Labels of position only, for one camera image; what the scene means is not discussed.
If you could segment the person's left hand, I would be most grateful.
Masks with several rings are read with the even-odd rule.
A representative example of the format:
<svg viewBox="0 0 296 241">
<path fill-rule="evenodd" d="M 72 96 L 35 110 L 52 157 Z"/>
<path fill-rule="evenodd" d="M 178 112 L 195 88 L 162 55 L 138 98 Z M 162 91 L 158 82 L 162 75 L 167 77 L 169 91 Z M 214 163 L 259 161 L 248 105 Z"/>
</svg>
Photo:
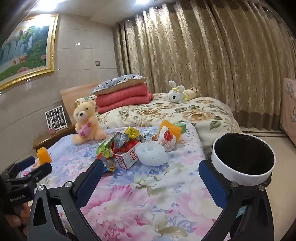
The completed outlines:
<svg viewBox="0 0 296 241">
<path fill-rule="evenodd" d="M 30 219 L 30 207 L 27 203 L 23 203 L 22 211 L 20 212 L 19 216 L 5 215 L 5 218 L 11 227 L 19 227 L 23 225 L 23 233 L 26 237 L 28 236 L 27 224 Z"/>
</svg>

